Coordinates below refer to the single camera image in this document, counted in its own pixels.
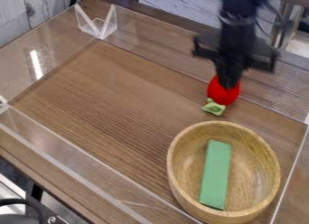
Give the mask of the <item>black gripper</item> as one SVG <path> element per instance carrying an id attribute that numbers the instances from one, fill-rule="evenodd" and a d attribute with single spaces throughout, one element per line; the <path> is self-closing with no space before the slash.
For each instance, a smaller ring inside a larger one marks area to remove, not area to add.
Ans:
<path id="1" fill-rule="evenodd" d="M 248 23 L 221 23 L 219 35 L 212 35 L 212 39 L 207 39 L 203 35 L 193 35 L 191 54 L 213 59 L 213 57 L 234 53 L 243 57 L 244 68 L 254 67 L 272 72 L 278 59 L 278 49 L 255 35 L 256 26 L 255 20 Z M 219 60 L 215 66 L 219 85 L 224 89 L 234 88 L 240 80 L 243 62 Z"/>

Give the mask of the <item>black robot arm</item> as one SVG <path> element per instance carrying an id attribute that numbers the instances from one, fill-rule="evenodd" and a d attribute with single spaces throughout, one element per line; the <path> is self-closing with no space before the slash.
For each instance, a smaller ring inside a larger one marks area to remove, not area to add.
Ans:
<path id="1" fill-rule="evenodd" d="M 217 83 L 224 89 L 236 86 L 243 71 L 250 67 L 274 71 L 278 49 L 255 35 L 256 10 L 262 5 L 278 13 L 268 0 L 221 0 L 217 13 L 220 31 L 212 50 L 203 47 L 207 42 L 204 35 L 192 36 L 191 55 L 212 61 Z"/>

